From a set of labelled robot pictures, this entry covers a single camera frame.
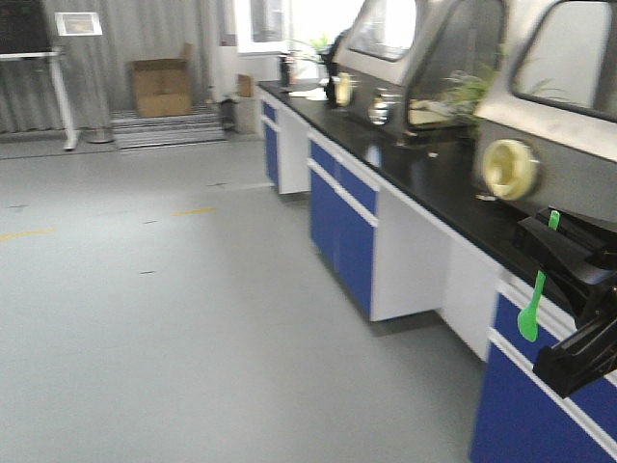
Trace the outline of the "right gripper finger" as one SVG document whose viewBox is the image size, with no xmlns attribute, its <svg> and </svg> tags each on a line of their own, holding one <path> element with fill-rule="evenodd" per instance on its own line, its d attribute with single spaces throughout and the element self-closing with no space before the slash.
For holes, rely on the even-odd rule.
<svg viewBox="0 0 617 463">
<path fill-rule="evenodd" d="M 559 213 L 556 231 L 590 253 L 589 260 L 616 260 L 616 223 L 570 210 L 545 207 L 539 220 L 548 223 L 552 212 Z"/>
<path fill-rule="evenodd" d="M 590 253 L 543 223 L 527 217 L 517 224 L 514 245 L 537 262 L 550 280 L 552 291 L 569 309 L 590 309 L 603 299 L 603 267 L 589 260 Z"/>
</svg>

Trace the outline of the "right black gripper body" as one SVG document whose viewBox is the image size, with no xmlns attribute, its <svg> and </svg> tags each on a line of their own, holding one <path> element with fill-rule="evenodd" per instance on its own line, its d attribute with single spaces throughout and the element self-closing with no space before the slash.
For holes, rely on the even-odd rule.
<svg viewBox="0 0 617 463">
<path fill-rule="evenodd" d="M 540 349 L 533 372 L 566 398 L 616 369 L 616 271 L 603 268 L 603 299 L 590 309 L 569 309 L 576 330 Z"/>
</svg>

